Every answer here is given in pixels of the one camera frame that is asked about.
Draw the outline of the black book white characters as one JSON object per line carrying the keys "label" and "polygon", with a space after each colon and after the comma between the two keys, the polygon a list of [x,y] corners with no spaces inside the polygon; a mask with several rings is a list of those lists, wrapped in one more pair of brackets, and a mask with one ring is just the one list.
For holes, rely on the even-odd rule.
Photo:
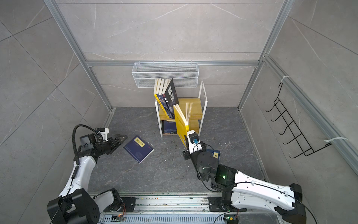
{"label": "black book white characters", "polygon": [[171,112],[174,114],[174,106],[179,103],[178,96],[175,90],[174,81],[173,79],[170,79],[169,85],[167,86],[167,89],[165,91],[165,94],[167,96],[168,104],[170,106]]}

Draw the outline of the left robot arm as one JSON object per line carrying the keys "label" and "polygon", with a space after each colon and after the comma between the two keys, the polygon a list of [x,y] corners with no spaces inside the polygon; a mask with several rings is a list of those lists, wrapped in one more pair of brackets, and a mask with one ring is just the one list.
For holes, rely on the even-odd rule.
{"label": "left robot arm", "polygon": [[123,200],[115,188],[94,197],[87,192],[90,177],[98,159],[112,154],[126,139],[126,135],[108,137],[109,129],[80,137],[73,171],[59,197],[50,201],[47,212],[52,224],[96,224],[104,211],[124,209]]}

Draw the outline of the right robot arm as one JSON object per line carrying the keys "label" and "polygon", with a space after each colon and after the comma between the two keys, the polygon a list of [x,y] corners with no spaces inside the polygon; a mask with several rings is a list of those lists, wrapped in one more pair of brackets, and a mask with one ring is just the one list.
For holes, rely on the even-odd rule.
{"label": "right robot arm", "polygon": [[218,202],[220,209],[261,210],[278,214],[291,224],[307,222],[303,204],[302,187],[292,183],[288,186],[272,184],[250,177],[234,168],[219,163],[204,143],[186,144],[185,160],[191,160],[202,183],[210,182],[208,190],[222,193]]}

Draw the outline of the dark blue book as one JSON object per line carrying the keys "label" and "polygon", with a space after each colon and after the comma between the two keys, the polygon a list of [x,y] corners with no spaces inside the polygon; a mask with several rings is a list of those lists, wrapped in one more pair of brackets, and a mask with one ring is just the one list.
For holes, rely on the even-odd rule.
{"label": "dark blue book", "polygon": [[153,151],[154,148],[138,135],[129,141],[124,149],[141,164]]}
{"label": "dark blue book", "polygon": [[176,134],[177,133],[176,122],[163,120],[161,124],[161,131],[162,134]]}

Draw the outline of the yellow cartoon book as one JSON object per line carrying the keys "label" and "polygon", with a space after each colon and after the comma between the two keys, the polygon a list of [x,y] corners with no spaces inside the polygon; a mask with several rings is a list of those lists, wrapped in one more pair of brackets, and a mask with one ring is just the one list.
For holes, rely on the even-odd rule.
{"label": "yellow cartoon book", "polygon": [[173,106],[177,135],[182,141],[184,147],[186,147],[186,139],[187,139],[186,135],[187,132],[189,132],[189,119],[192,112],[192,106],[193,103],[186,102],[185,113],[182,112],[179,104]]}

